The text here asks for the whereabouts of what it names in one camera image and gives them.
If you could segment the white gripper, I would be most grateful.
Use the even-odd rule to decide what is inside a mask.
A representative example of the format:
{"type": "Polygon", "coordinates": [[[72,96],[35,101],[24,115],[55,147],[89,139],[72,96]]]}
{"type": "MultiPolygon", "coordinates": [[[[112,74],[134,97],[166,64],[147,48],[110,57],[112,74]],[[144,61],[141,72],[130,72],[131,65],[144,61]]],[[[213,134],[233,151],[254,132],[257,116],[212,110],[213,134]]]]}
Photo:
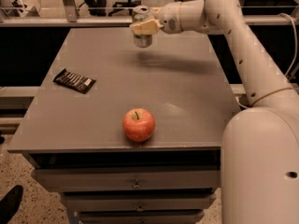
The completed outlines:
{"type": "Polygon", "coordinates": [[[176,2],[164,7],[148,7],[148,14],[157,15],[156,19],[134,22],[130,29],[134,35],[156,35],[161,29],[167,34],[179,34],[190,28],[190,8],[186,3],[176,2]]]}

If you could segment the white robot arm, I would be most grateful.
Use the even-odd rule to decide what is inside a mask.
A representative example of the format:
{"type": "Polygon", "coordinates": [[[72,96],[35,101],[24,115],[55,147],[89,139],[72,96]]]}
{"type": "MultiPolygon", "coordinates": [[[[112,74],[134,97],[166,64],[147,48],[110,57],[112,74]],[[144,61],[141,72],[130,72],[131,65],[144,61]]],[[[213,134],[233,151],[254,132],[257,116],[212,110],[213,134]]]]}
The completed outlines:
{"type": "Polygon", "coordinates": [[[249,108],[223,133],[222,224],[299,224],[299,94],[246,24],[239,0],[168,4],[130,28],[224,35],[249,108]]]}

